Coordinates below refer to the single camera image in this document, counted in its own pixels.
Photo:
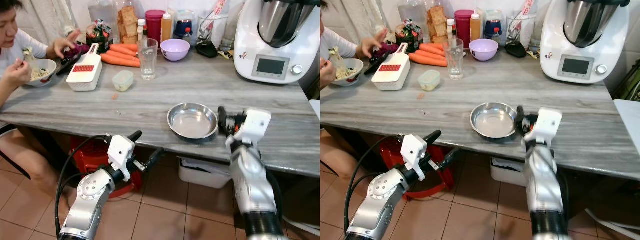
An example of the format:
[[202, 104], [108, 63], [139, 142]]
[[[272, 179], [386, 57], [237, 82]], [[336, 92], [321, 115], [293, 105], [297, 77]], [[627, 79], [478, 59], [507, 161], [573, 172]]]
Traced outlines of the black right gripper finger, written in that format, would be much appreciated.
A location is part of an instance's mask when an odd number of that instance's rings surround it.
[[522, 137], [526, 134], [525, 130], [525, 111], [522, 105], [518, 105], [516, 108], [516, 118], [515, 118], [515, 130]]
[[227, 111], [224, 106], [219, 106], [217, 108], [218, 115], [218, 130], [221, 135], [228, 137], [230, 135], [230, 126], [227, 123], [229, 117], [227, 116]]

